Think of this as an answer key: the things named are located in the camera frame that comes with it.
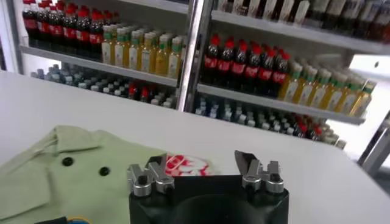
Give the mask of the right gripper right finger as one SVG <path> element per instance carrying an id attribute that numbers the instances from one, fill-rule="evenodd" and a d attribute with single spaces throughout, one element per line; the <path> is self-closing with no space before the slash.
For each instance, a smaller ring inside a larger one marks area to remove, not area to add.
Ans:
<path id="1" fill-rule="evenodd" d="M 265 188 L 271 194 L 284 192 L 284 181 L 278 161 L 270 161 L 264 168 L 261 161 L 252 153 L 235 150 L 235 161 L 242 175 L 242 186 L 254 192 Z"/>

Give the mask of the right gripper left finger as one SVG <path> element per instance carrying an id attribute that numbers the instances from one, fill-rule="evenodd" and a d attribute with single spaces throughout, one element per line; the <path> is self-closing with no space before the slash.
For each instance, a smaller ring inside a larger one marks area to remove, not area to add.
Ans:
<path id="1" fill-rule="evenodd" d="M 127 169 L 127 182 L 130 194 L 148 197 L 153 190 L 169 195 L 175 189 L 175 180 L 166 174 L 167 154 L 152 156 L 142 169 L 139 164 L 131 164 Z"/>

